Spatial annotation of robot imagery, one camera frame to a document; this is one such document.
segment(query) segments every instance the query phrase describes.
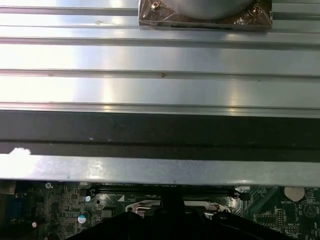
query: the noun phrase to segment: green circuit board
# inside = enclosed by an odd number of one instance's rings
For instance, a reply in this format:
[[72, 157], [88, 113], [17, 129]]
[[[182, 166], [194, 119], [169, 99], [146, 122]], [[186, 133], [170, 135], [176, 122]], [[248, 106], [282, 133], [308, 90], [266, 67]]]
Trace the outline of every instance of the green circuit board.
[[[48, 186], [45, 182], [28, 182], [23, 183], [23, 187], [21, 183], [16, 186], [14, 194], [0, 191], [0, 224], [27, 222], [33, 216], [41, 216], [46, 221], [36, 232], [36, 240], [50, 240], [48, 236], [52, 234], [57, 236], [55, 240], [64, 240], [101, 223], [104, 218], [123, 213], [128, 205], [156, 198], [130, 193], [99, 193], [88, 198], [90, 185], [87, 183], [54, 182]], [[210, 201], [294, 239], [317, 240], [320, 234], [320, 189], [304, 188], [304, 196], [297, 202], [287, 198], [283, 189], [246, 187], [240, 191], [250, 193], [250, 201], [226, 196], [217, 196]], [[87, 214], [85, 222], [79, 221], [81, 214]]]

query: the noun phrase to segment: metal surface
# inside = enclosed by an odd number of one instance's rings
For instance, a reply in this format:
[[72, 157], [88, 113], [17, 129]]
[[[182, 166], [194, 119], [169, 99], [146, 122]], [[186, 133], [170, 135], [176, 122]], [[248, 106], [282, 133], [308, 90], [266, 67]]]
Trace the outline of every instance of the metal surface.
[[162, 0], [177, 13], [193, 19], [227, 18], [244, 10], [253, 0]]
[[137, 0], [2, 0], [0, 109], [319, 118], [320, 1], [273, 13], [268, 33], [155, 30]]
[[182, 185], [319, 187], [320, 163], [0, 155], [0, 178]]

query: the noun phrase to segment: brass screw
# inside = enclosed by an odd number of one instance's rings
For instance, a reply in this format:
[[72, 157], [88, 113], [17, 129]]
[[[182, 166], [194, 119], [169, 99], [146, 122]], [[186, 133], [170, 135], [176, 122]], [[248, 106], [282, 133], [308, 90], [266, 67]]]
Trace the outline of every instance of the brass screw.
[[152, 5], [151, 5], [151, 9], [152, 11], [157, 11], [160, 7], [160, 4], [158, 2], [154, 2]]

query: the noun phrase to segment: capacitor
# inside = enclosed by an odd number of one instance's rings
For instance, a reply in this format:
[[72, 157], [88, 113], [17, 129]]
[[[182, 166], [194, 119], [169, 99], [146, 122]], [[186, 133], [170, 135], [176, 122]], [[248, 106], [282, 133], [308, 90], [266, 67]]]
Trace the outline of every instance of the capacitor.
[[90, 214], [87, 211], [82, 212], [79, 216], [78, 216], [78, 222], [80, 224], [84, 224], [90, 217]]
[[90, 196], [85, 196], [84, 197], [84, 201], [85, 202], [90, 202], [91, 201], [91, 197]]

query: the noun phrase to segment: motherboard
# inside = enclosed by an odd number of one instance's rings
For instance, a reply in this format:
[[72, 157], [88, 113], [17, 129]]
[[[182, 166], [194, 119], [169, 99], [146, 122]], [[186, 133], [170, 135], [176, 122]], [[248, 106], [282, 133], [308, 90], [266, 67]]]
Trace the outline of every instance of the motherboard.
[[[95, 184], [87, 182], [2, 182], [0, 226], [34, 228], [28, 237], [31, 240], [64, 240], [132, 209], [137, 203], [154, 204], [159, 199], [154, 194], [109, 194], [94, 189]], [[184, 201], [193, 206], [195, 203], [214, 206], [208, 217], [218, 211], [228, 211], [293, 239], [320, 239], [319, 188], [248, 186], [237, 190], [250, 194], [250, 199], [217, 195], [193, 196]]]

